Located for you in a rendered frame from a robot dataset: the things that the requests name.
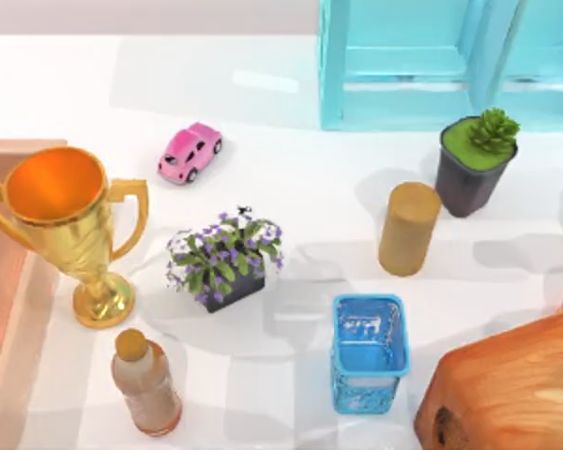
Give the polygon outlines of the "purple flower plant pot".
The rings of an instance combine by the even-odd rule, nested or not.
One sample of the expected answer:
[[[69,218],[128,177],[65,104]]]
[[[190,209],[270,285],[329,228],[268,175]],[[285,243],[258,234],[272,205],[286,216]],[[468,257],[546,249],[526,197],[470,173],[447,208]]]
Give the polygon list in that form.
[[[264,289],[266,266],[283,267],[281,245],[278,224],[239,206],[236,213],[222,212],[215,223],[196,232],[176,233],[166,246],[166,277],[215,313]]]

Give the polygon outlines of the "pink toy car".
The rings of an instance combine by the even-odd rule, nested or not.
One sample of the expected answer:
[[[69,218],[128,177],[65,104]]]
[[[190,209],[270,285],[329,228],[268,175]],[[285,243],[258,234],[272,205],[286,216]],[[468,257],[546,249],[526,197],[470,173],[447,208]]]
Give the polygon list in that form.
[[[191,184],[222,149],[219,131],[200,122],[178,131],[167,144],[158,173],[172,183]]]

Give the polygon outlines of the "tan cylindrical can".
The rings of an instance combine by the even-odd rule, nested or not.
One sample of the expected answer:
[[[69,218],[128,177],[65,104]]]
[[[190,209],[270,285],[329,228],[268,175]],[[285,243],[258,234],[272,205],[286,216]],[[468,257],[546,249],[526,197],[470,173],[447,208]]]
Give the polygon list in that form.
[[[390,192],[378,249],[387,272],[409,277],[421,269],[440,207],[436,191],[420,182],[404,182]]]

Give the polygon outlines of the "blue square container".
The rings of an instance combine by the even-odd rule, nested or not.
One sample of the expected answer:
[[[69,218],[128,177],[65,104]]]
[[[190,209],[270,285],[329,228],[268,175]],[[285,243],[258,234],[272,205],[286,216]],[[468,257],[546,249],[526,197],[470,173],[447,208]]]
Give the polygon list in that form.
[[[330,388],[341,414],[387,413],[410,370],[402,300],[393,294],[347,293],[333,304]]]

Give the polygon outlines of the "green succulent dark pot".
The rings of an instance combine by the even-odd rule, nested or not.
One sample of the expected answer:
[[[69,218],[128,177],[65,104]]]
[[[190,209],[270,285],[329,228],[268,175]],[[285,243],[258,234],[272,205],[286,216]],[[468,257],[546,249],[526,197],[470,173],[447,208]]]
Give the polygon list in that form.
[[[489,201],[517,155],[519,131],[520,125],[499,108],[442,130],[435,190],[452,216],[466,218]]]

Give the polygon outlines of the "light blue rack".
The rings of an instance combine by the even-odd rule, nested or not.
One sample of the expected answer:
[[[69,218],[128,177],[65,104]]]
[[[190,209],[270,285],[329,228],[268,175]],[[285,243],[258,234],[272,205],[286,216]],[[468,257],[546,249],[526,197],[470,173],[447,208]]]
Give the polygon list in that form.
[[[324,129],[563,131],[563,0],[319,0],[318,81]]]

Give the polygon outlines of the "brown bottle with tan cap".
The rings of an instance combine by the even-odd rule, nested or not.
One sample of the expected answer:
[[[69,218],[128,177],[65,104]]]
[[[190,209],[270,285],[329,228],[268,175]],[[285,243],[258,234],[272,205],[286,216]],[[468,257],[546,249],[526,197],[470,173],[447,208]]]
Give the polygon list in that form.
[[[111,373],[140,431],[158,437],[176,428],[183,406],[158,343],[138,329],[122,331],[115,339]]]

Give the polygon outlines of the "gold trophy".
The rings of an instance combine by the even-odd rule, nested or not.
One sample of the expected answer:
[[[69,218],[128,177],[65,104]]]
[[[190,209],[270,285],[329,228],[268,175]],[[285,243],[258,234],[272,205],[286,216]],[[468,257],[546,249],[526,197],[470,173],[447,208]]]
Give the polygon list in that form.
[[[111,205],[128,196],[137,200],[137,223],[115,247]],[[94,154],[72,146],[40,150],[0,180],[0,230],[78,280],[73,312],[93,329],[116,326],[133,310],[134,288],[109,265],[141,239],[148,205],[146,181],[109,180]]]

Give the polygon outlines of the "orange wooden block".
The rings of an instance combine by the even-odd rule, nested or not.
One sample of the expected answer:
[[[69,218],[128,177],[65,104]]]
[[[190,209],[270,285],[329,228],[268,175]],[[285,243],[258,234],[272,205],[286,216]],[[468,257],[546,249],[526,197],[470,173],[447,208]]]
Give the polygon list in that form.
[[[443,355],[414,429],[423,450],[563,450],[563,314]]]

